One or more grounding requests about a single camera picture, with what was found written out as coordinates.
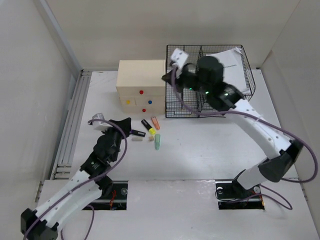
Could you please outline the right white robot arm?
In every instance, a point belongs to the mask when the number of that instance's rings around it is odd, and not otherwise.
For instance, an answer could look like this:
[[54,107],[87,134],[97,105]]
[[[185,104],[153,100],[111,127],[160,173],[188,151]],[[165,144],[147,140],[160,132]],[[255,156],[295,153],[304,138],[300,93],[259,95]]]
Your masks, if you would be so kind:
[[214,56],[203,56],[195,72],[189,71],[188,55],[173,56],[172,70],[162,76],[177,94],[184,89],[205,95],[215,112],[238,125],[263,150],[266,158],[249,169],[241,171],[231,182],[232,193],[248,196],[255,186],[271,181],[279,182],[296,162],[303,144],[275,130],[250,105],[243,93],[224,81],[224,66]]

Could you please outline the white instruction booklet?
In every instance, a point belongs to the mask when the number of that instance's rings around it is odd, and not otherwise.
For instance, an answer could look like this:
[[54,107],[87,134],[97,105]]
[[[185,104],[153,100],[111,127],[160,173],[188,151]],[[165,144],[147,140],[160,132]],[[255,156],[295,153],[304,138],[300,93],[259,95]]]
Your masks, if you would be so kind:
[[206,56],[215,57],[223,65],[223,81],[233,85],[244,95],[250,93],[250,88],[246,84],[245,71],[242,63],[242,50],[238,47],[214,53]]

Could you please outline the small beige eraser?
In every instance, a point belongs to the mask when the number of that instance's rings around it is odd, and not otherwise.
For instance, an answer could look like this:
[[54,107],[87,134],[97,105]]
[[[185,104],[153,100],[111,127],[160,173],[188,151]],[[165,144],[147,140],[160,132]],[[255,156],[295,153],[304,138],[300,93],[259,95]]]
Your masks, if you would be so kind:
[[136,142],[140,142],[140,141],[143,141],[143,137],[132,137],[131,139],[132,141],[136,141]]

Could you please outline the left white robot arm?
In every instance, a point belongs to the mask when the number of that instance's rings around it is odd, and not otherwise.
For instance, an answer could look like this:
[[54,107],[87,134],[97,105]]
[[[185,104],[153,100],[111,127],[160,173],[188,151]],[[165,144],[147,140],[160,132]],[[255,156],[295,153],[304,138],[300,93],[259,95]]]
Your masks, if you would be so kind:
[[99,198],[111,195],[113,181],[108,173],[124,158],[132,131],[132,119],[105,120],[93,117],[88,124],[103,123],[106,129],[97,139],[87,160],[74,176],[49,200],[35,209],[27,208],[20,216],[20,231],[25,240],[55,240],[75,213]]

